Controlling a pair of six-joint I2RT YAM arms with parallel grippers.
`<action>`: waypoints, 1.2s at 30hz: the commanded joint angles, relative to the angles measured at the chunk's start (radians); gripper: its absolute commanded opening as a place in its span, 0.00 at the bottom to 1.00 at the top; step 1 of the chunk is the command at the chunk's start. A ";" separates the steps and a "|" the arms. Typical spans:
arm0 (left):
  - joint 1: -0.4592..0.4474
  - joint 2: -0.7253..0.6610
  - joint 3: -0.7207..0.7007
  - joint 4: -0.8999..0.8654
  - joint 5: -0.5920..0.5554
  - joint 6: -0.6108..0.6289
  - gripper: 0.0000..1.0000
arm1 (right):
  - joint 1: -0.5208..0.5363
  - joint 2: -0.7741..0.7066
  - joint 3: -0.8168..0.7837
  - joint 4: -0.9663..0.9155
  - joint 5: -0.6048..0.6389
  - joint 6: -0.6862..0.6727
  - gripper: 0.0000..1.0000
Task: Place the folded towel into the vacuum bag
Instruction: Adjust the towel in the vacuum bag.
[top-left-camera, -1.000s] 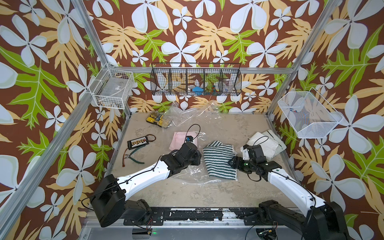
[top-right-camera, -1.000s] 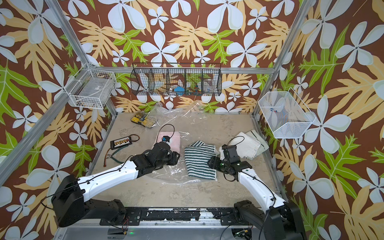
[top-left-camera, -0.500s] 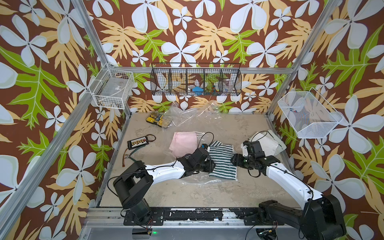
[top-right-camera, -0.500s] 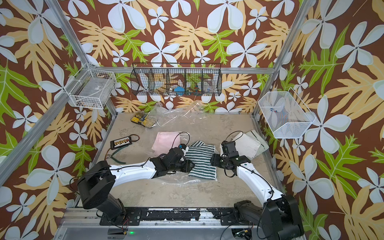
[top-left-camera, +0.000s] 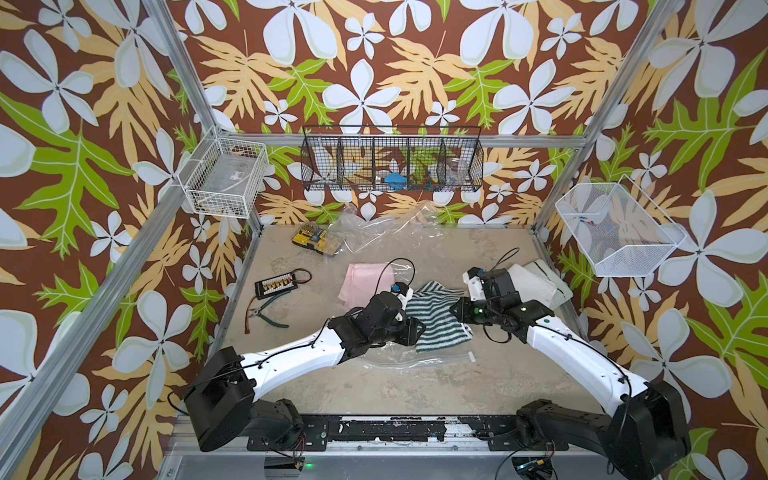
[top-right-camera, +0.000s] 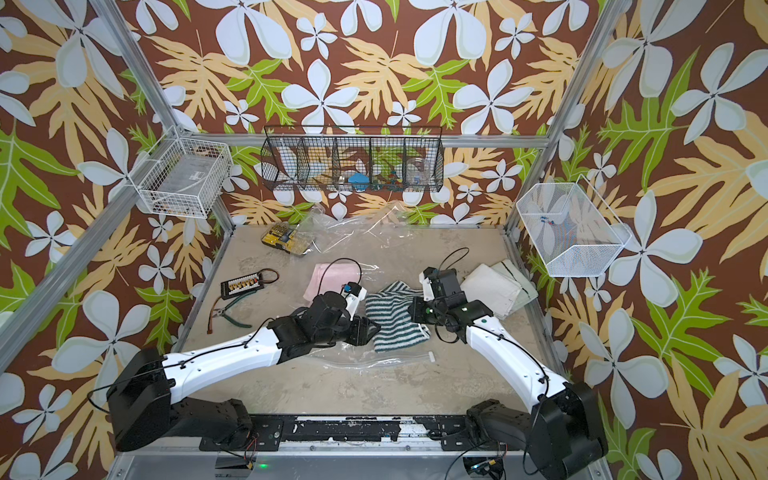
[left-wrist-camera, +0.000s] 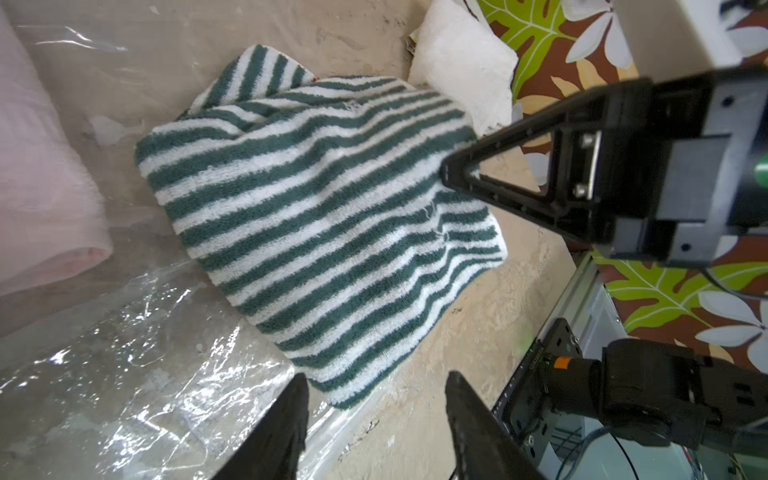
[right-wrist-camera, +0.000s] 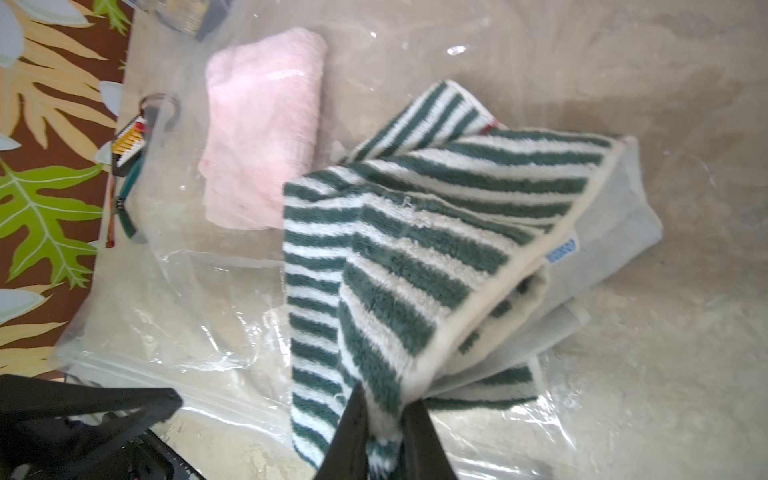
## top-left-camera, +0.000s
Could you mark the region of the green white striped towel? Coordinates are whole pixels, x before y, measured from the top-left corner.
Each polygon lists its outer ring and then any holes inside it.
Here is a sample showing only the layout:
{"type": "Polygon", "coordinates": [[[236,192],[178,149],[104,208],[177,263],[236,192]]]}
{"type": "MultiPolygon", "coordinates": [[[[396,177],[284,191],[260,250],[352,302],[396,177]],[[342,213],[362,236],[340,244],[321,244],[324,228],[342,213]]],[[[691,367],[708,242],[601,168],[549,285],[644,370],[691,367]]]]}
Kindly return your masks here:
{"type": "Polygon", "coordinates": [[[419,320],[425,331],[416,342],[419,353],[451,348],[473,339],[471,328],[461,323],[450,309],[462,298],[459,290],[429,281],[408,301],[406,314],[419,320]]]}

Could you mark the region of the pink towel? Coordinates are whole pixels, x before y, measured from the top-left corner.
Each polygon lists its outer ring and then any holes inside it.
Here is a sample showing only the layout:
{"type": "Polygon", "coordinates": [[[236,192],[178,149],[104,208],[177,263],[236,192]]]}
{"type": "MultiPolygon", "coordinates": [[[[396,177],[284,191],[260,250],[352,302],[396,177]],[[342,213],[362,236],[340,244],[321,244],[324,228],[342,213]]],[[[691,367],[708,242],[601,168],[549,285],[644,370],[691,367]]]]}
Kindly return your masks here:
{"type": "Polygon", "coordinates": [[[394,283],[391,265],[352,263],[347,268],[338,298],[345,310],[365,307],[376,293],[389,291],[394,283]]]}

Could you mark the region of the clear plastic vacuum bag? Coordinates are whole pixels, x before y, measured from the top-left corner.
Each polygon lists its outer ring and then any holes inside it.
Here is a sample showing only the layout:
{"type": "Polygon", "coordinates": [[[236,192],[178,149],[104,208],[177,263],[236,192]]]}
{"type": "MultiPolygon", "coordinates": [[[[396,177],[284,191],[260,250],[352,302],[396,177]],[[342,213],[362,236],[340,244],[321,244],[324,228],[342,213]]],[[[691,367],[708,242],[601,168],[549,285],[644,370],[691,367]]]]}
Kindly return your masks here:
{"type": "MultiPolygon", "coordinates": [[[[402,215],[373,220],[365,220],[357,215],[356,210],[348,208],[330,225],[329,232],[344,238],[340,251],[325,258],[334,296],[343,312],[347,310],[338,295],[347,268],[352,263],[391,265],[395,283],[410,285],[414,293],[427,282],[437,281],[447,288],[461,291],[463,296],[467,294],[462,282],[466,263],[459,259],[455,251],[457,246],[463,245],[460,238],[462,232],[439,225],[436,208],[430,203],[417,205],[402,215]]],[[[470,341],[425,353],[417,352],[416,345],[388,344],[369,350],[358,362],[366,368],[386,370],[469,363],[475,360],[470,341]]]]}

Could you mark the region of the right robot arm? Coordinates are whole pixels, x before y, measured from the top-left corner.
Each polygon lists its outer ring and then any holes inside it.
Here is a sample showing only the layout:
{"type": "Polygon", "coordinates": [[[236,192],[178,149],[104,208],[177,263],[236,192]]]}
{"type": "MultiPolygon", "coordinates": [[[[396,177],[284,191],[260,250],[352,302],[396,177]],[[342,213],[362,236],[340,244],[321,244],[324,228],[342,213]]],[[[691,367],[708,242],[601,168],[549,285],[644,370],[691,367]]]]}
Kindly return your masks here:
{"type": "Polygon", "coordinates": [[[599,414],[536,400],[515,414],[511,438],[523,448],[552,441],[606,458],[627,479],[652,479],[692,451],[680,393],[651,383],[581,339],[538,300],[523,301],[508,271],[474,267],[468,294],[450,309],[461,323],[500,327],[544,354],[598,402],[599,414]]]}

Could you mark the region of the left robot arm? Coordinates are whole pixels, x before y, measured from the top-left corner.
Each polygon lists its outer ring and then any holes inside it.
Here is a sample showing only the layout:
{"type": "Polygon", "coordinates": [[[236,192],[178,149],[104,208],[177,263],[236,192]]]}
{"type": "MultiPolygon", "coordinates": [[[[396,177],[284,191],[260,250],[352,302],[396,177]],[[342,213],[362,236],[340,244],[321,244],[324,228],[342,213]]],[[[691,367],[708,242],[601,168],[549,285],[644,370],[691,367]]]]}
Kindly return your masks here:
{"type": "Polygon", "coordinates": [[[217,351],[183,396],[198,447],[217,450],[240,436],[266,449],[298,446],[305,424],[295,405],[263,397],[316,370],[335,367],[388,344],[413,346],[426,326],[406,313],[414,291],[403,282],[373,295],[364,307],[326,320],[317,332],[271,350],[217,351]]]}

